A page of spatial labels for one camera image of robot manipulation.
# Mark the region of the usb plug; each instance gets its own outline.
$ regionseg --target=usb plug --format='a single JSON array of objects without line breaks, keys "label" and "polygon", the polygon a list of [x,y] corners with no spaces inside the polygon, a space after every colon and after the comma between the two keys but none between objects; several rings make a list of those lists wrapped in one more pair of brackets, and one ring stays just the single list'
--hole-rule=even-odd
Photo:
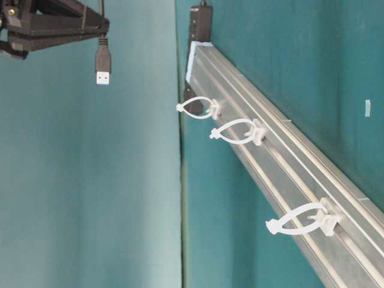
[{"label": "usb plug", "polygon": [[96,53],[96,83],[109,85],[109,77],[112,72],[112,57],[108,49],[108,38],[102,37],[98,41]]}]

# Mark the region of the teal wall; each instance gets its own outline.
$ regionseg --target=teal wall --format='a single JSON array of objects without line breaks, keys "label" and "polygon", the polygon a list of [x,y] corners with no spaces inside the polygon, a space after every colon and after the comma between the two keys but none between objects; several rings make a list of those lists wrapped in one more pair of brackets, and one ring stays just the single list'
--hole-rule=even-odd
[{"label": "teal wall", "polygon": [[0,57],[1,287],[77,286],[78,48]]},{"label": "teal wall", "polygon": [[106,13],[112,84],[84,75],[80,287],[180,287],[175,4],[106,1]]},{"label": "teal wall", "polygon": [[[384,3],[208,2],[215,46],[384,209]],[[181,82],[198,3],[176,4]],[[295,243],[266,231],[276,215],[213,126],[182,117],[186,287],[322,287]]]},{"label": "teal wall", "polygon": [[106,13],[109,87],[96,40],[0,57],[1,287],[180,287],[175,5]]}]

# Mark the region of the tape strip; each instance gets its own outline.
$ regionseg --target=tape strip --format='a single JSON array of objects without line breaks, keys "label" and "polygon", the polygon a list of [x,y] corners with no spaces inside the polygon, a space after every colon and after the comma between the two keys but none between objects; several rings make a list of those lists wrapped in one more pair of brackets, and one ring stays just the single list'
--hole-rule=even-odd
[{"label": "tape strip", "polygon": [[371,116],[371,100],[365,101],[365,117]]},{"label": "tape strip", "polygon": [[187,74],[185,75],[185,79],[188,83],[191,80],[193,59],[196,54],[196,46],[213,47],[213,44],[211,42],[198,42],[198,41],[191,42],[190,55],[188,57]]}]

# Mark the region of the black metal frame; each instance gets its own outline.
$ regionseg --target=black metal frame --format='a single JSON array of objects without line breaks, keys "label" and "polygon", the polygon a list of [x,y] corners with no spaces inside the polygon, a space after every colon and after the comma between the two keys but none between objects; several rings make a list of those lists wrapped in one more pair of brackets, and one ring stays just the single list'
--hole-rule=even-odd
[{"label": "black metal frame", "polygon": [[[211,40],[212,13],[212,6],[206,5],[205,1],[200,6],[191,7],[187,62],[192,41],[209,42]],[[191,86],[185,81],[184,101],[195,96]],[[203,104],[200,101],[194,101],[186,105],[185,109],[193,114],[201,114],[203,113]]]},{"label": "black metal frame", "polygon": [[109,20],[77,0],[0,0],[0,52],[25,59],[28,52],[99,38]]}]

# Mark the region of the metal rail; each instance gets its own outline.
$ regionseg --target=metal rail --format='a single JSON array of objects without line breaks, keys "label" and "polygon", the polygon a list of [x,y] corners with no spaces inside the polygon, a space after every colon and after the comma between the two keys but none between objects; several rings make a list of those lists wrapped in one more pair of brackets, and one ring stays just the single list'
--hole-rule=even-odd
[{"label": "metal rail", "polygon": [[[196,46],[192,57],[189,84],[219,104],[218,125],[245,118],[266,127],[260,146],[232,147],[277,214],[325,197],[341,217],[331,237],[320,229],[294,236],[325,286],[384,287],[384,214],[215,47]],[[249,129],[234,125],[226,135],[244,139]],[[311,222],[297,217],[287,226]]]}]

